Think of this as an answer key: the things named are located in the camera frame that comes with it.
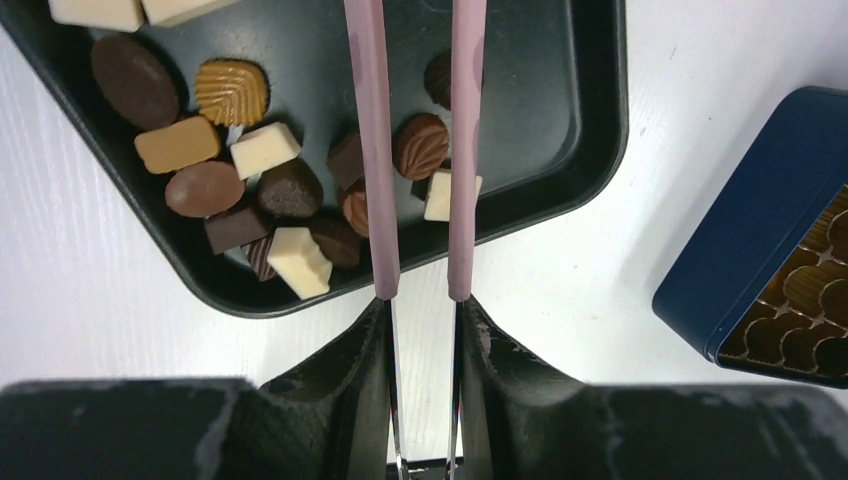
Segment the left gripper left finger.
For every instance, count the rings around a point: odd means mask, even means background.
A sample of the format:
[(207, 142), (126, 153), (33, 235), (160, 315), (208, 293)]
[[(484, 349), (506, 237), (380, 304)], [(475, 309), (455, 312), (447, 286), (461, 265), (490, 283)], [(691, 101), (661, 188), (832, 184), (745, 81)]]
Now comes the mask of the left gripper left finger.
[(1, 392), (5, 479), (381, 479), (386, 302), (254, 386), (242, 378), (20, 382)]

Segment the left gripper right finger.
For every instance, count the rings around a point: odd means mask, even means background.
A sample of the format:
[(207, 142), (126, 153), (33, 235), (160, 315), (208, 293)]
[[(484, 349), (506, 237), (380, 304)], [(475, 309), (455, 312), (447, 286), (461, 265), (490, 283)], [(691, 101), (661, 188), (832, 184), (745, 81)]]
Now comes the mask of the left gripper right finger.
[(591, 385), (456, 308), (466, 479), (843, 479), (847, 414), (791, 385)]

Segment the blue chocolate box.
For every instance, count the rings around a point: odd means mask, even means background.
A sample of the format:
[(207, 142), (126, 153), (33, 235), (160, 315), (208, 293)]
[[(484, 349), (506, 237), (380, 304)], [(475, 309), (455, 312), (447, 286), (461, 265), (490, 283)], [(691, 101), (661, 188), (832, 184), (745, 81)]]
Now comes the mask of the blue chocolate box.
[(803, 87), (770, 115), (652, 300), (708, 361), (847, 386), (847, 95)]

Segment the pink silicone tongs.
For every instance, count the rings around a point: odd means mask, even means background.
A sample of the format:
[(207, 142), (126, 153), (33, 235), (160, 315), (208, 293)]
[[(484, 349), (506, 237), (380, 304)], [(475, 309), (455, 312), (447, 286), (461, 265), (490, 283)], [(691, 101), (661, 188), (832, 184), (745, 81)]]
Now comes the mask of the pink silicone tongs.
[[(400, 266), (383, 4), (347, 1), (344, 13), (363, 149), (375, 292), (382, 300), (392, 300), (398, 293)], [(456, 302), (469, 300), (472, 288), (486, 13), (484, 1), (453, 4), (448, 286)]]

